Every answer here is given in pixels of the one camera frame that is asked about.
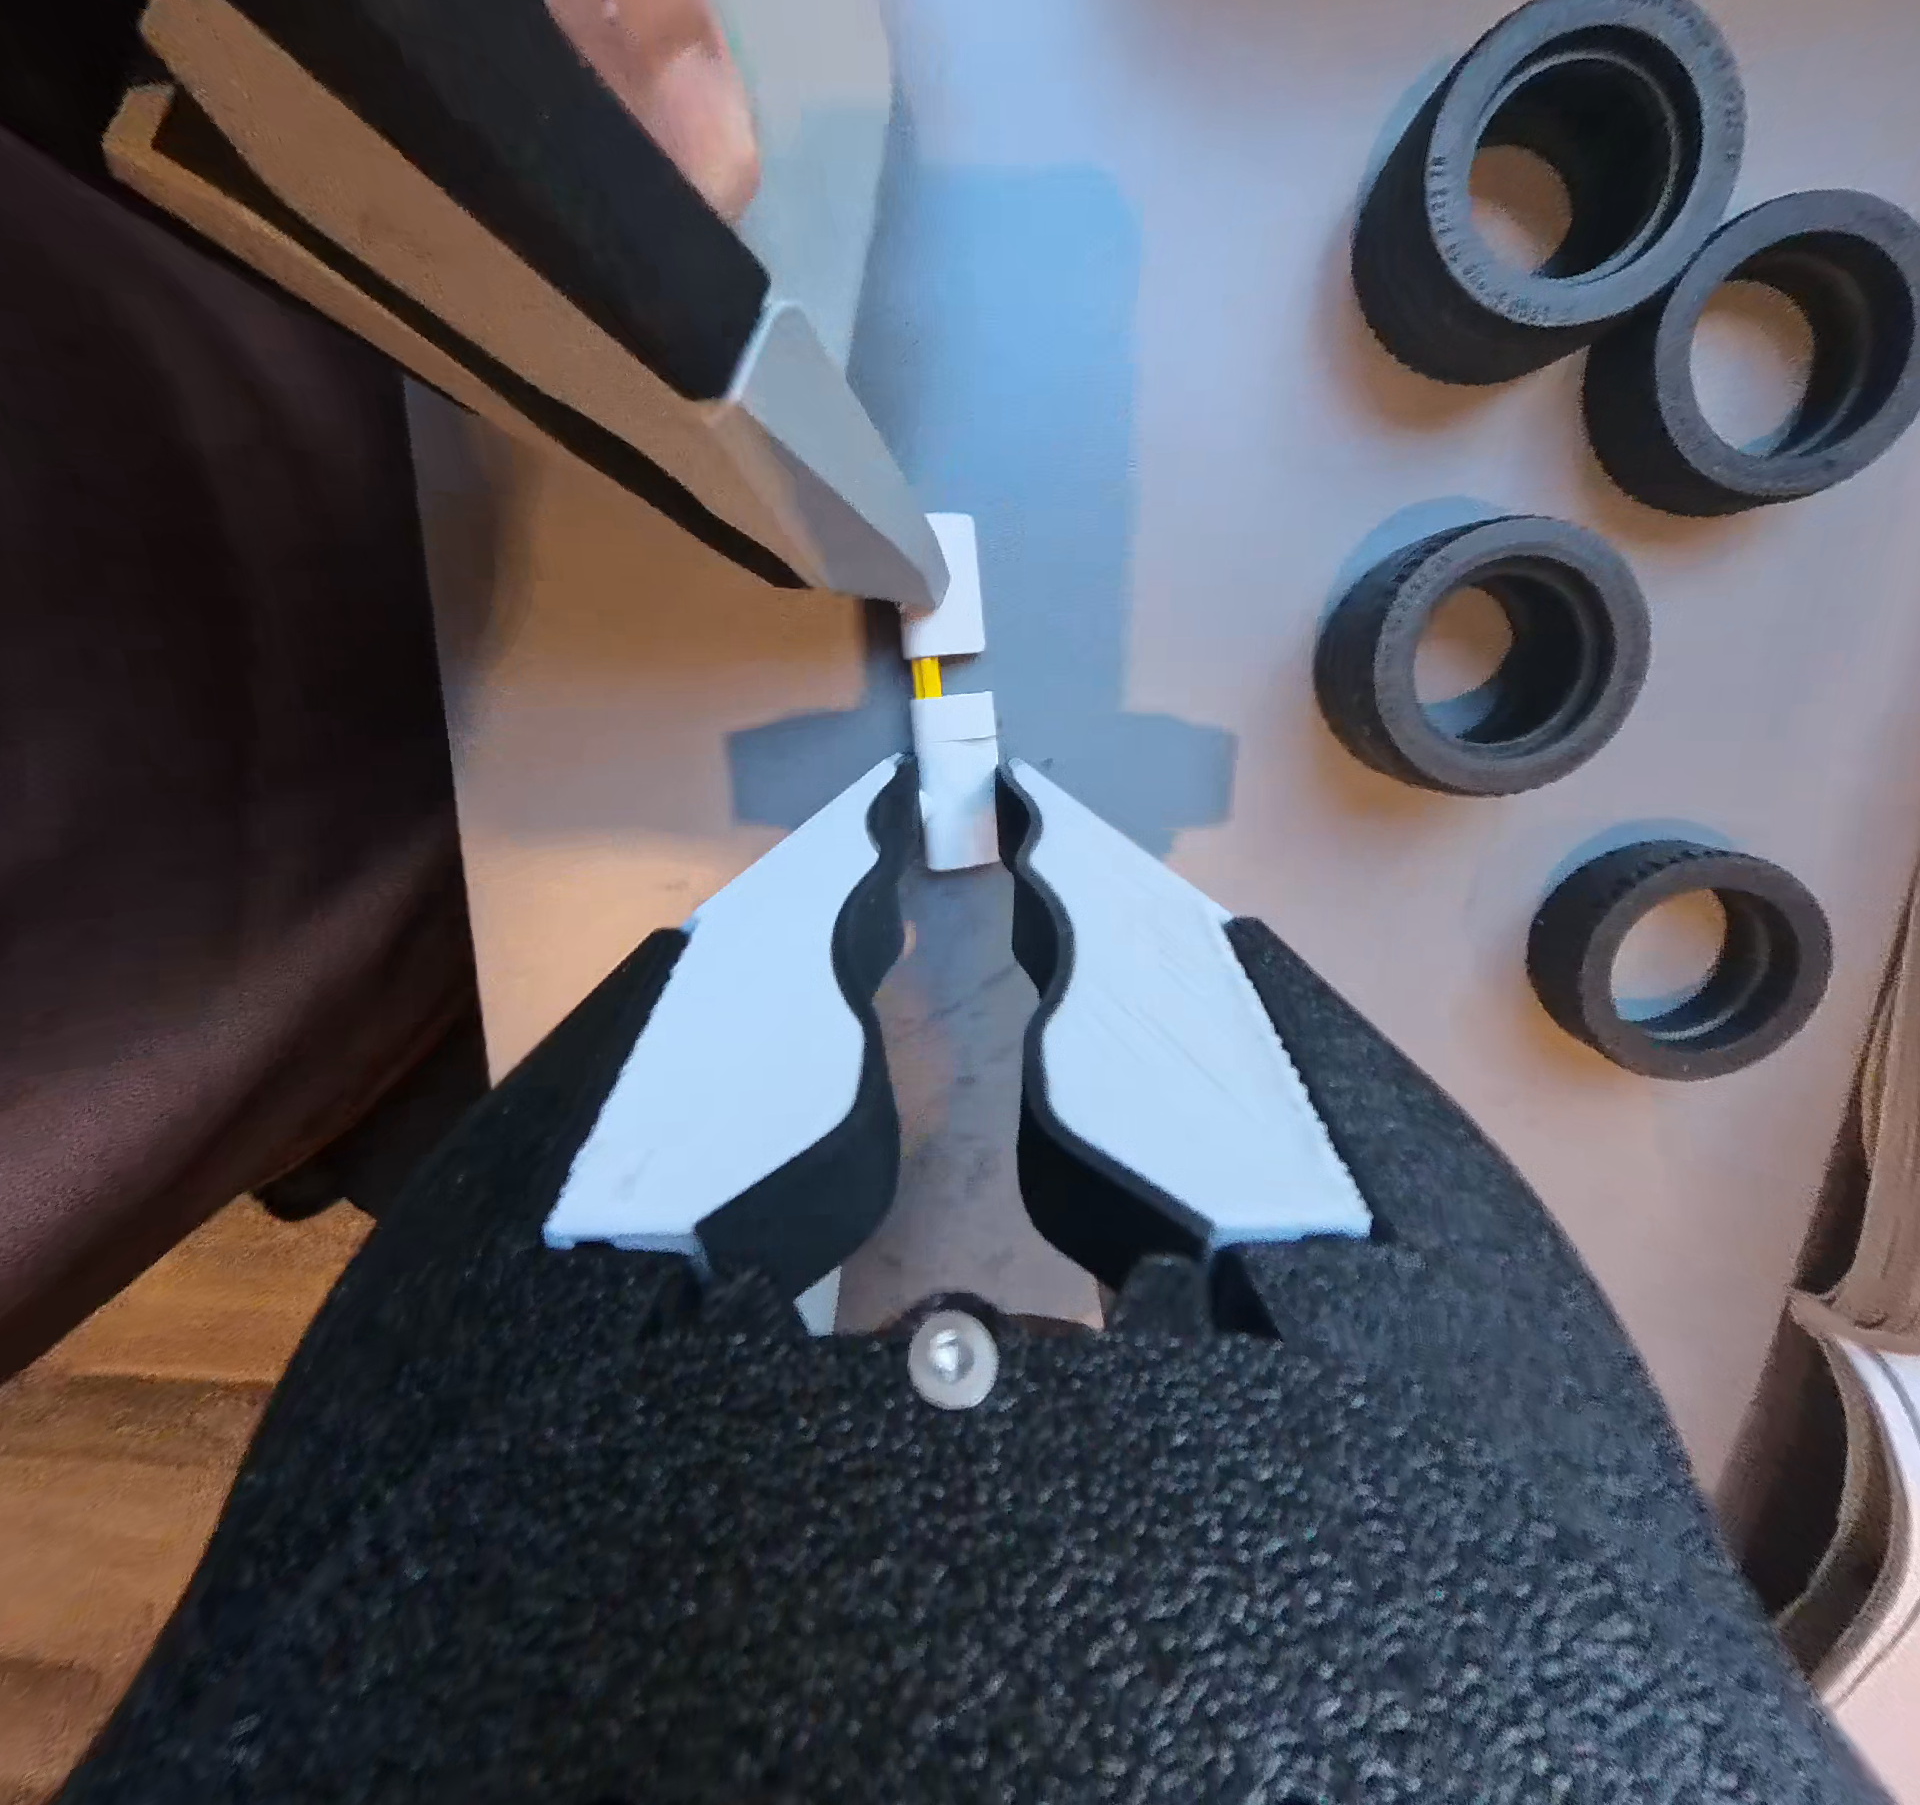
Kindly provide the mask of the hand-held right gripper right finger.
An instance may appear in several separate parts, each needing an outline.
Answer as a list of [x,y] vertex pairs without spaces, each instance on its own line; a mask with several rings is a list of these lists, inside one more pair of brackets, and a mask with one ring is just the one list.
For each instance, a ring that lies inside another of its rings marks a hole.
[[1373,1216],[1234,916],[1027,761],[999,773],[1013,951],[1039,991],[1019,1189],[1056,1248],[1364,1239]]

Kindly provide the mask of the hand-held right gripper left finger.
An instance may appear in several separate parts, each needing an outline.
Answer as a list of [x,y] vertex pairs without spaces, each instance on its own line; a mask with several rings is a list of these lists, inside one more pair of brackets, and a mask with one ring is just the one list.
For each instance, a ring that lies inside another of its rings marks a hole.
[[901,1166],[875,995],[916,835],[891,755],[690,915],[547,1246],[848,1258],[875,1233]]

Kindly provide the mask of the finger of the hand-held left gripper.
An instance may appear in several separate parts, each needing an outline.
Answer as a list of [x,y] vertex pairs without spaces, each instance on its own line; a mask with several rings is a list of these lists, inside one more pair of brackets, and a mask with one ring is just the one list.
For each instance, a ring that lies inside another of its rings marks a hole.
[[110,172],[148,204],[477,417],[597,472],[761,582],[809,588],[785,557],[725,522],[645,450],[536,389],[308,227],[182,87],[124,88],[104,128],[102,153]]
[[675,393],[230,0],[148,0],[178,85],[277,197],[498,362],[608,426],[809,585],[925,609],[921,502],[807,309],[769,294],[720,397]]

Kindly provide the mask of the white brick connector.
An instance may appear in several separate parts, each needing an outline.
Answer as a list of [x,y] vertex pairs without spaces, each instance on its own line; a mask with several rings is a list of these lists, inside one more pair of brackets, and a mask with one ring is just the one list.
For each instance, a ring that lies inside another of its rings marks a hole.
[[909,663],[972,658],[986,651],[986,609],[978,530],[972,516],[931,514],[949,584],[937,606],[901,614],[901,645]]
[[909,733],[927,870],[953,872],[994,862],[1001,762],[994,694],[972,690],[916,696],[909,702]]

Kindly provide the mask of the white instruction booklet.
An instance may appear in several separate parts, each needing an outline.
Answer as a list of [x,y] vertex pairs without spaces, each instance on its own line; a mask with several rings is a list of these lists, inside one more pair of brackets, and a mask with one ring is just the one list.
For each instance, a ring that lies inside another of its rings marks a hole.
[[1789,1654],[1841,1708],[1916,1647],[1918,887],[1795,1283],[1720,1480]]

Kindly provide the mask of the grey desk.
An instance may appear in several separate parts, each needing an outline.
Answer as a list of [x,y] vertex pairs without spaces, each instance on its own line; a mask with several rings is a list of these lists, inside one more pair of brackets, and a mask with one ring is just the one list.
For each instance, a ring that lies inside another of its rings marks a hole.
[[[1734,1452],[1853,1082],[1916,850],[1916,441],[1835,492],[1716,522],[1620,496],[1584,357],[1458,389],[1389,359],[1348,247],[1381,133],[1523,0],[882,0],[901,109],[854,373],[909,475],[974,510],[993,687],[1031,761],[1230,910],[1267,921],[1308,1085],[1392,1113],[1371,1258],[1412,1193],[1572,1220],[1707,1465]],[[1916,207],[1916,0],[1699,0],[1748,83],[1737,205],[1861,184]],[[886,611],[777,593],[588,470],[409,393],[480,1012],[525,1060],[676,924],[907,740]],[[1310,647],[1350,571],[1539,506],[1598,531],[1651,611],[1647,683],[1569,780],[1394,784],[1330,733]],[[1771,857],[1838,966],[1812,1024],[1734,1078],[1635,1080],[1523,974],[1539,898],[1653,833]],[[901,885],[880,997],[896,1197],[845,1328],[960,1285],[1093,1316],[1016,1189],[1039,997],[993,862]],[[1546,1208],[1533,1193],[1546,1193]]]

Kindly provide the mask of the person's left hand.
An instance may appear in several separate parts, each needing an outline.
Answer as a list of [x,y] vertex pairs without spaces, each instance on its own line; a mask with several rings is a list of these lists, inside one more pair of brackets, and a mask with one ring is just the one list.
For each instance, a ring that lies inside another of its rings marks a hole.
[[564,35],[723,218],[760,181],[747,88],[709,0],[546,0]]

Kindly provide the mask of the black toy tyre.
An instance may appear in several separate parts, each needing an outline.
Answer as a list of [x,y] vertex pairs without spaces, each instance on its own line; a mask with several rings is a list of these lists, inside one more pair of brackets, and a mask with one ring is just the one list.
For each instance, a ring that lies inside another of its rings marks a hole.
[[[1678,281],[1739,181],[1746,92],[1696,0],[1529,0],[1410,117],[1366,186],[1356,302],[1405,365],[1497,384],[1591,344]],[[1475,227],[1484,150],[1543,160],[1567,231],[1523,268]]]
[[[1632,1017],[1616,985],[1627,937],[1696,894],[1720,913],[1713,966],[1663,1010]],[[1799,878],[1694,837],[1637,837],[1572,866],[1528,940],[1548,1017],[1620,1071],[1667,1080],[1727,1076],[1779,1051],[1820,1007],[1832,966],[1832,927]]]
[[[1805,389],[1775,433],[1736,444],[1694,383],[1698,323],[1728,283],[1768,286],[1805,320]],[[1850,186],[1779,195],[1716,228],[1653,302],[1588,354],[1584,420],[1627,496],[1724,518],[1820,495],[1871,467],[1918,411],[1918,225]]]
[[[1451,718],[1421,696],[1432,620],[1482,593],[1506,626],[1493,672]],[[1456,523],[1383,554],[1341,593],[1312,652],[1331,735],[1402,784],[1493,798],[1557,784],[1620,730],[1644,687],[1651,617],[1627,559],[1539,516]]]

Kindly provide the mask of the person's brown shirt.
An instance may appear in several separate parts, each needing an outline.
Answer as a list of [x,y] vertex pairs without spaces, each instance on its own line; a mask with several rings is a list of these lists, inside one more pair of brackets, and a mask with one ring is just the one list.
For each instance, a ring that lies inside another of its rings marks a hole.
[[4,135],[2,1359],[475,1007],[402,375]]

